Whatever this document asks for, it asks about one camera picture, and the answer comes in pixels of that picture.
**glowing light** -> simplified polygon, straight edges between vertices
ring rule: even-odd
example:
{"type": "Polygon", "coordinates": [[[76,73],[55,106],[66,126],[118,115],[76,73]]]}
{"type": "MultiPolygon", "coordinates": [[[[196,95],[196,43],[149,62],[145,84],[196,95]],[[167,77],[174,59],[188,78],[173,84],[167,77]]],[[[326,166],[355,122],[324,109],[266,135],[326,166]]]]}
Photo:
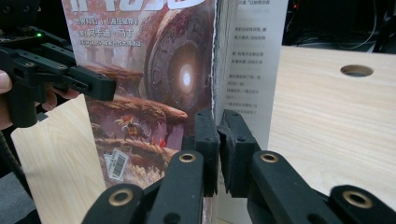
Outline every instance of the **glowing light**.
{"type": "Polygon", "coordinates": [[[189,73],[185,73],[185,74],[184,74],[184,76],[183,76],[183,82],[184,82],[184,85],[186,85],[186,86],[190,85],[191,76],[190,76],[189,73]]]}

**cover artwork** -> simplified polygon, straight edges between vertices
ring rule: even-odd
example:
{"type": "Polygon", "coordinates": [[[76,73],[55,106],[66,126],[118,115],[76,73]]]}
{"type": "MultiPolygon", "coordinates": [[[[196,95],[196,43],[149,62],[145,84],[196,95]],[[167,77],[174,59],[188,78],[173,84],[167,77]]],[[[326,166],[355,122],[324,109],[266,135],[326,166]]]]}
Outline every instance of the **cover artwork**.
{"type": "Polygon", "coordinates": [[[117,80],[112,102],[86,97],[110,187],[164,176],[194,113],[212,107],[216,0],[63,0],[78,64],[117,80]]]}

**black metal bracket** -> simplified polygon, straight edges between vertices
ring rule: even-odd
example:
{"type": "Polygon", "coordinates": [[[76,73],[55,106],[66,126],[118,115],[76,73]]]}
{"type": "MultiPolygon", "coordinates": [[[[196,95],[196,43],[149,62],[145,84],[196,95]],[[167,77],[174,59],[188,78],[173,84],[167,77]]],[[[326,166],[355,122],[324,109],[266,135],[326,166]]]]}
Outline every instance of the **black metal bracket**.
{"type": "Polygon", "coordinates": [[[71,88],[92,98],[113,99],[116,81],[76,65],[70,44],[35,27],[0,34],[0,70],[12,79],[6,93],[11,121],[20,128],[37,122],[35,102],[46,102],[47,85],[71,88]]]}
{"type": "Polygon", "coordinates": [[[311,189],[280,154],[260,150],[242,116],[230,110],[219,127],[209,111],[197,113],[195,136],[184,139],[162,180],[144,190],[108,188],[83,223],[201,223],[202,199],[217,191],[219,154],[226,189],[247,198],[255,224],[396,223],[396,213],[364,189],[338,186],[330,197],[311,189]]]}

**desk surface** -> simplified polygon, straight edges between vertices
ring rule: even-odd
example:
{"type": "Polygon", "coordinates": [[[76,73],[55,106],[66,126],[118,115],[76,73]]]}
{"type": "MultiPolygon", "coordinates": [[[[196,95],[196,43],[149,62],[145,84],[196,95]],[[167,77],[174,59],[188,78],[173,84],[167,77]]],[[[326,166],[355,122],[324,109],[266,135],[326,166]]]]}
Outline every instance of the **desk surface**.
{"type": "MultiPolygon", "coordinates": [[[[325,194],[350,184],[396,209],[396,56],[283,48],[269,149],[325,194]],[[368,77],[340,73],[347,64],[368,77]]],[[[83,96],[12,138],[43,223],[79,223],[105,190],[83,96]]]]}

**light wood surface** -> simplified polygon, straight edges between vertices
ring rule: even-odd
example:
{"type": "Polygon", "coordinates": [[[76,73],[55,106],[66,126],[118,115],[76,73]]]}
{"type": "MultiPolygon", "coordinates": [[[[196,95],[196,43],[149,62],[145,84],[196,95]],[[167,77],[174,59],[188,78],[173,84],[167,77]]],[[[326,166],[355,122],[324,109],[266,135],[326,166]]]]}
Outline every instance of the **light wood surface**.
{"type": "MultiPolygon", "coordinates": [[[[396,209],[396,57],[283,48],[269,149],[308,184],[369,190],[396,209]],[[347,64],[374,69],[348,77],[347,64]]],[[[79,223],[105,189],[83,96],[12,134],[43,223],[79,223]]]]}

